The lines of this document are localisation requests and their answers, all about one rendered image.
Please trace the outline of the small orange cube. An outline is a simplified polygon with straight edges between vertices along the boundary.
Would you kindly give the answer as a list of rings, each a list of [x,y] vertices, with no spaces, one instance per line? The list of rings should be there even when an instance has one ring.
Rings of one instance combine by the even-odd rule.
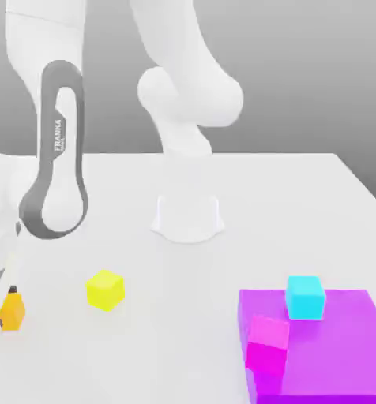
[[[19,293],[8,293],[0,308],[2,331],[18,331],[24,319],[25,308]]]

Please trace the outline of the small yellow cube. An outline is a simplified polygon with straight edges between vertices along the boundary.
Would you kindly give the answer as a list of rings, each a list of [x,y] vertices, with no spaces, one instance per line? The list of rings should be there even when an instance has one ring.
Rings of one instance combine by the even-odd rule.
[[[124,279],[112,271],[100,270],[86,282],[88,303],[110,312],[125,298]]]

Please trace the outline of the small magenta cube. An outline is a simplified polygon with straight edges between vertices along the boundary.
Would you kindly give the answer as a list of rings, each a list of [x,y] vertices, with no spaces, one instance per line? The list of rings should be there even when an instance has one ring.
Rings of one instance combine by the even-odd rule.
[[[247,334],[245,366],[254,372],[282,376],[288,358],[290,324],[254,315]]]

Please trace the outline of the small cyan cube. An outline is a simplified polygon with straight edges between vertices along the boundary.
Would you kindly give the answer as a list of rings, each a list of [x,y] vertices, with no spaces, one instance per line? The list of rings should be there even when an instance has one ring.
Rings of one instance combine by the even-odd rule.
[[[321,320],[326,294],[319,277],[290,275],[285,290],[285,302],[291,320]]]

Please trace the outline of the large purple box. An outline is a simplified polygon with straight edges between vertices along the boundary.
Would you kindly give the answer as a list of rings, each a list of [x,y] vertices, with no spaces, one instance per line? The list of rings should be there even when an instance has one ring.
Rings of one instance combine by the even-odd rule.
[[[245,371],[250,404],[376,404],[376,306],[365,290],[325,293],[321,321],[291,321],[282,376]]]

